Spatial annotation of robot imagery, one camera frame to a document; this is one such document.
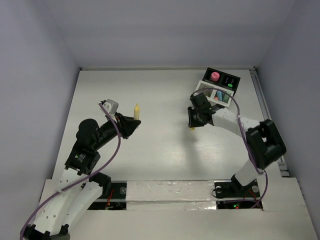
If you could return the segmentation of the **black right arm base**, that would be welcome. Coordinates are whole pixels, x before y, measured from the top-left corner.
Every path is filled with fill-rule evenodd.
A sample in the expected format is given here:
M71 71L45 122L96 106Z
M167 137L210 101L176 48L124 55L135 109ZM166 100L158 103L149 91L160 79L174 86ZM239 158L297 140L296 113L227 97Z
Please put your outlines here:
M258 182L254 180L248 186L238 187L232 181L214 183L211 195L216 199L218 210L262 209Z

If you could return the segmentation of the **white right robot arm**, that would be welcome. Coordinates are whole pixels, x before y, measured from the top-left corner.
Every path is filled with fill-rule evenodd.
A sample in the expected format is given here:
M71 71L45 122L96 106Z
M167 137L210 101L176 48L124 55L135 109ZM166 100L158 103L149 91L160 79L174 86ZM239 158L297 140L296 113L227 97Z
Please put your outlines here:
M217 183L212 194L218 199L244 197L257 177L287 152L276 124L270 119L258 121L242 117L220 104L211 105L204 93L193 93L190 102L189 128L210 124L242 138L248 160L230 181Z

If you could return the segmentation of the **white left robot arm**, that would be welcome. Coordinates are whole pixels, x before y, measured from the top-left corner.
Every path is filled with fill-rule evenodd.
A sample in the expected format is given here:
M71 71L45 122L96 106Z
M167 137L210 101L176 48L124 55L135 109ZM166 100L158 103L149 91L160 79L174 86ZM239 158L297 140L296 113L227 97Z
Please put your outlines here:
M128 139L140 124L140 120L117 112L101 126L94 119L83 120L56 192L35 210L38 217L27 221L20 239L69 240L89 206L113 193L111 177L94 172L101 157L99 149L114 138Z

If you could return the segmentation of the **blue pencil-shaped highlighter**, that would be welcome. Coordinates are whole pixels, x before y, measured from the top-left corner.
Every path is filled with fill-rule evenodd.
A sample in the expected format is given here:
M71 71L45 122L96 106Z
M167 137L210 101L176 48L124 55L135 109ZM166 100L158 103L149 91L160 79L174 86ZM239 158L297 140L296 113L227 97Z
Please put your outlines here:
M219 101L223 100L223 93L221 91L217 91L216 95L217 95L217 98L218 98Z

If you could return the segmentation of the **green pencil-shaped highlighter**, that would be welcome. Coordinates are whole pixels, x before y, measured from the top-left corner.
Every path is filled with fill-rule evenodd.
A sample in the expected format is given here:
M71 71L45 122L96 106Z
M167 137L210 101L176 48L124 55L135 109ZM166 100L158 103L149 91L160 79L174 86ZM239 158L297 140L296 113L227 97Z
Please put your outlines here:
M229 101L229 98L230 98L230 97L229 97L226 93L223 95L223 101L224 101L224 102L227 103L227 102Z

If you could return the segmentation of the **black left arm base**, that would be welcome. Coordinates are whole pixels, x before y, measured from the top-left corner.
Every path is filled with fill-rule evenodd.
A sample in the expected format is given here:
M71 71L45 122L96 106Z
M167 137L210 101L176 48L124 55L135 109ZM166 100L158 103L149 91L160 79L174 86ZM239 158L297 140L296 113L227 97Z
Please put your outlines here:
M127 209L127 182L113 181L108 193L96 199L88 210L119 211Z

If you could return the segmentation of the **yellow pencil-shaped highlighter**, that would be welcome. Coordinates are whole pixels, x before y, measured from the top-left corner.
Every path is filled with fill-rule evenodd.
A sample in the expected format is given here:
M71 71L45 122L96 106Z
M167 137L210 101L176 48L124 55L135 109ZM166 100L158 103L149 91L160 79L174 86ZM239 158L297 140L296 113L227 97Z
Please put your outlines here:
M134 107L133 119L134 120L139 120L140 119L140 106L139 106L138 103Z

